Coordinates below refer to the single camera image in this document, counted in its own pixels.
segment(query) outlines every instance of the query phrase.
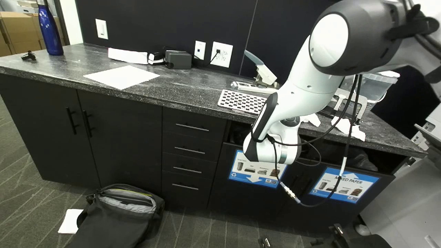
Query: perforated tray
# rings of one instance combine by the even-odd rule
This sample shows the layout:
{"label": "perforated tray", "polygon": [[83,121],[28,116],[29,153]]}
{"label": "perforated tray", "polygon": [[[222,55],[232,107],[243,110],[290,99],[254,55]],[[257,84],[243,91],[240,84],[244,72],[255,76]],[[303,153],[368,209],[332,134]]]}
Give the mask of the perforated tray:
{"label": "perforated tray", "polygon": [[266,98],[223,90],[218,105],[222,107],[259,114]]}

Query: cabinet handle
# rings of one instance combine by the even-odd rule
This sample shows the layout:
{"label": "cabinet handle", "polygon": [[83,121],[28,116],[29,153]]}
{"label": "cabinet handle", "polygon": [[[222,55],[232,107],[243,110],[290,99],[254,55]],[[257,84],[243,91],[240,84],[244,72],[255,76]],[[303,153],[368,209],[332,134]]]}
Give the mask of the cabinet handle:
{"label": "cabinet handle", "polygon": [[179,183],[171,183],[174,187],[181,187],[181,189],[188,189],[188,190],[193,190],[193,191],[199,191],[199,187],[192,187],[192,186],[186,186],[186,185],[179,185]]}
{"label": "cabinet handle", "polygon": [[196,153],[196,154],[206,154],[206,152],[201,150],[193,150],[193,149],[186,149],[186,147],[181,147],[181,146],[175,146],[175,150],[182,150],[182,152],[188,152],[188,153]]}
{"label": "cabinet handle", "polygon": [[72,112],[69,107],[66,109],[66,112],[68,112],[69,123],[70,123],[70,127],[72,127],[72,132],[73,132],[73,135],[77,135],[77,127],[79,125],[73,123],[73,117],[72,117],[72,114],[76,114],[76,112]]}
{"label": "cabinet handle", "polygon": [[88,138],[93,138],[93,128],[91,128],[91,123],[88,121],[88,117],[91,117],[91,114],[88,114],[87,112],[83,112],[83,120],[84,120],[84,127],[86,127],[86,132]]}
{"label": "cabinet handle", "polygon": [[190,172],[190,174],[203,174],[201,171],[188,169],[188,168],[182,168],[182,167],[174,167],[174,169],[177,169],[177,171],[185,171],[185,172]]}
{"label": "cabinet handle", "polygon": [[207,129],[207,128],[195,127],[195,125],[186,125],[186,124],[181,124],[181,123],[177,123],[177,127],[182,127],[182,128],[188,128],[188,129],[196,129],[196,131],[201,131],[201,132],[210,132],[210,129]]}

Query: kitchen counter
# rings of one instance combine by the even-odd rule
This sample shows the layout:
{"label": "kitchen counter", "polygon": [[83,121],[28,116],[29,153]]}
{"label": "kitchen counter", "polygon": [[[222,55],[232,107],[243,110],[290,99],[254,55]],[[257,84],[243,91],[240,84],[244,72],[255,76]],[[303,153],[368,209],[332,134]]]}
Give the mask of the kitchen counter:
{"label": "kitchen counter", "polygon": [[[21,59],[22,55],[0,58],[0,74],[18,76],[47,84],[200,113],[230,121],[251,124],[257,120],[255,114],[233,112],[218,106],[222,90],[228,90],[232,81],[250,80],[201,69],[179,70],[164,66],[134,65],[157,73],[160,77],[119,91],[84,77],[84,74],[127,65],[110,61],[106,48],[80,44],[65,47],[65,56],[48,56],[46,51],[36,51],[35,55],[37,56],[37,63],[24,62]],[[327,131],[331,120],[323,116],[320,116],[320,118],[323,121],[320,128],[303,124],[301,134],[319,136]],[[354,146],[401,156],[426,156],[422,149],[374,113],[368,113],[361,120],[361,129],[367,132],[367,142],[354,140]],[[345,136],[346,135],[338,131],[332,131],[325,139],[343,142]]]}

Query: black bag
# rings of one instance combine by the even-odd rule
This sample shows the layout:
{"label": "black bag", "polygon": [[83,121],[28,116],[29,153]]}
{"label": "black bag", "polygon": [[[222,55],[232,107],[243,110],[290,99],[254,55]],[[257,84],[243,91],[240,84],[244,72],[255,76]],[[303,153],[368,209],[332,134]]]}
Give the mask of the black bag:
{"label": "black bag", "polygon": [[88,196],[70,248],[141,247],[160,226],[164,200],[130,185],[110,185]]}

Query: drawer handle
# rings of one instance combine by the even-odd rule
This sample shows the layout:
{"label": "drawer handle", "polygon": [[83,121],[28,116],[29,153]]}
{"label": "drawer handle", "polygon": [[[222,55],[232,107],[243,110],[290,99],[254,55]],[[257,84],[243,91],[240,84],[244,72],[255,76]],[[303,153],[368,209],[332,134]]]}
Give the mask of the drawer handle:
{"label": "drawer handle", "polygon": [[174,187],[181,187],[181,189],[188,189],[188,190],[195,190],[199,191],[199,187],[192,187],[192,186],[186,186],[186,185],[179,185],[179,183],[171,183]]}
{"label": "drawer handle", "polygon": [[177,149],[177,150],[184,150],[184,152],[188,152],[188,153],[206,154],[206,152],[193,150],[193,149],[186,149],[186,147],[181,147],[181,146],[175,146],[175,149]]}
{"label": "drawer handle", "polygon": [[174,167],[174,169],[177,169],[177,171],[185,171],[185,172],[190,172],[190,174],[203,174],[201,171],[188,169],[188,168],[182,168],[182,167]]}
{"label": "drawer handle", "polygon": [[181,123],[177,123],[177,127],[182,127],[182,128],[188,128],[188,129],[196,129],[196,131],[203,131],[203,132],[210,132],[210,129],[207,129],[207,128],[200,128],[200,127],[195,127],[195,125],[186,125],[186,124],[181,124]]}

